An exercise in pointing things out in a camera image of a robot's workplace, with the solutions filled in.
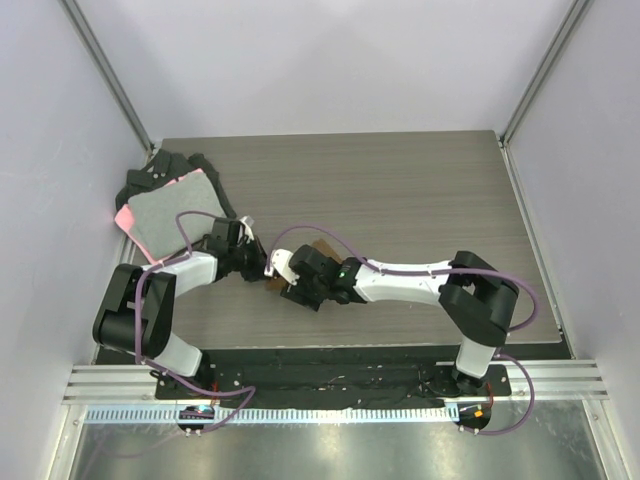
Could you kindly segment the brown cloth napkin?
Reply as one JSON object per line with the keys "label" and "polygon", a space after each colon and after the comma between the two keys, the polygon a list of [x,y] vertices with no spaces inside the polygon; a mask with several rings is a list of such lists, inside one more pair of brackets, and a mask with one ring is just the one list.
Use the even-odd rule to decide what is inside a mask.
{"label": "brown cloth napkin", "polygon": [[[316,239],[311,243],[311,246],[318,250],[325,256],[333,259],[337,263],[341,263],[343,259],[338,253],[327,243],[324,239]],[[287,281],[279,276],[273,277],[266,281],[265,289],[267,291],[279,292],[283,287],[287,285]]]}

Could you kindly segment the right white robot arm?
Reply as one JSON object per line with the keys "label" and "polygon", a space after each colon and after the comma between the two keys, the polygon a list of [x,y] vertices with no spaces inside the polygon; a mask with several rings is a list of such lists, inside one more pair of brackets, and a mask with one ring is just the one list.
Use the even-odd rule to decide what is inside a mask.
{"label": "right white robot arm", "polygon": [[275,250],[269,274],[285,280],[281,296],[317,311],[327,300],[340,305],[399,301],[439,307],[462,334],[451,371],[457,391],[472,395],[488,381],[496,350],[506,341],[519,288],[477,255],[426,265],[385,264],[349,257],[342,262],[305,244]]}

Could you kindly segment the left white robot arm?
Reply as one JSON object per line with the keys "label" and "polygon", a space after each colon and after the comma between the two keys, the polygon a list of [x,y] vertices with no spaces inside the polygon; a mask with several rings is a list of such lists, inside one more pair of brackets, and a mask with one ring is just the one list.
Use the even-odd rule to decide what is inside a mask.
{"label": "left white robot arm", "polygon": [[139,352],[179,375],[187,396],[205,397],[213,385],[210,360],[173,332],[175,299],[232,273],[247,282],[263,280],[266,253],[252,224],[248,216],[216,219],[197,251],[155,266],[118,265],[94,321],[94,341],[130,355]]}

